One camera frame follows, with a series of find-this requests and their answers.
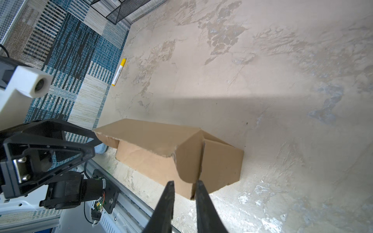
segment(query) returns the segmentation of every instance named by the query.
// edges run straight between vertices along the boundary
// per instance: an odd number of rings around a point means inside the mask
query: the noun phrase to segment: cardboard box
[[[244,152],[189,126],[123,119],[94,129],[116,158],[175,192],[193,199],[200,179],[209,193],[239,180]]]

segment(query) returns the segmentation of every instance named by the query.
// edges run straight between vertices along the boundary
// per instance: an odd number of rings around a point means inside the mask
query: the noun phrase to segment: wire
[[[90,224],[93,224],[93,222],[88,220],[87,215],[85,214],[85,202],[84,202],[84,209],[83,210],[84,210],[84,217],[87,220],[87,222],[89,222]]]
[[[105,192],[104,192],[104,197],[103,197],[102,204],[101,204],[101,209],[104,208],[104,201],[105,201]]]
[[[84,174],[85,174],[85,176],[87,177],[87,179],[89,179],[90,177],[88,176],[88,174],[87,174],[87,164],[88,164],[88,161],[87,162],[85,162],[85,164],[84,164]]]
[[[4,50],[4,52],[6,53],[7,57],[9,57],[9,53],[8,53],[8,50],[6,50],[5,46],[0,44],[0,47]]]

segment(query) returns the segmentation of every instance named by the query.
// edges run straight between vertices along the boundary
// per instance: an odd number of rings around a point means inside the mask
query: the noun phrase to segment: blue patterned rug
[[[25,121],[58,118],[97,127],[128,32],[83,0],[29,0],[5,46],[53,82],[46,96],[32,101]],[[66,139],[86,141],[70,133]]]

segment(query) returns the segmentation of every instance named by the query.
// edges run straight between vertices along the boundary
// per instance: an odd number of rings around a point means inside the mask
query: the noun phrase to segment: floor stain
[[[181,4],[174,18],[174,21],[177,23],[178,26],[188,25],[192,23],[196,8],[197,8],[196,0],[190,0],[190,1],[184,2],[183,4]]]
[[[373,15],[338,31],[319,33],[317,41],[301,38],[297,29],[273,26],[254,36],[254,46],[267,55],[288,54],[310,75],[329,82],[351,76],[361,92],[373,90]]]
[[[209,64],[210,62],[212,62],[216,57],[211,57],[209,59],[206,60],[205,62],[205,65]]]
[[[198,20],[198,27],[207,30],[208,45],[214,48],[211,55],[221,55],[229,52],[229,49],[238,42],[238,36],[246,30],[242,26],[229,25],[227,22],[228,17],[242,2],[236,1],[221,8],[224,2],[222,1],[214,11],[207,13]]]
[[[142,102],[142,100],[138,101],[138,103],[139,103],[140,106],[143,106],[144,108],[148,108],[149,104],[150,104],[150,103],[147,103],[146,105],[144,105],[144,103]]]
[[[234,58],[232,62],[236,65],[247,65],[250,62],[253,62],[255,59],[257,59],[257,55],[255,53],[242,53],[240,56]]]
[[[138,64],[140,73],[135,77],[134,84],[141,82],[146,86],[159,63],[171,59],[175,49],[175,44],[175,40],[165,41],[162,45],[154,47],[147,59],[140,60],[140,63]]]
[[[308,113],[308,116],[316,118],[327,125],[334,124],[336,116],[332,113],[332,109],[335,107],[336,103],[341,101],[343,91],[344,88],[342,86],[332,84],[319,88],[318,92],[326,93],[332,97],[324,101],[322,109],[311,111]]]
[[[150,81],[148,81],[145,85],[144,88],[141,90],[140,94],[141,96],[144,96],[146,91],[148,90],[148,87],[150,86]]]

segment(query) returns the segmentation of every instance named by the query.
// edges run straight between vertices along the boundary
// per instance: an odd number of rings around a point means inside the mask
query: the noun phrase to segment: beige floor
[[[99,126],[198,126],[244,149],[230,232],[373,232],[373,2],[168,0],[131,27]],[[95,160],[155,207],[163,187]],[[173,224],[196,232],[176,196]]]

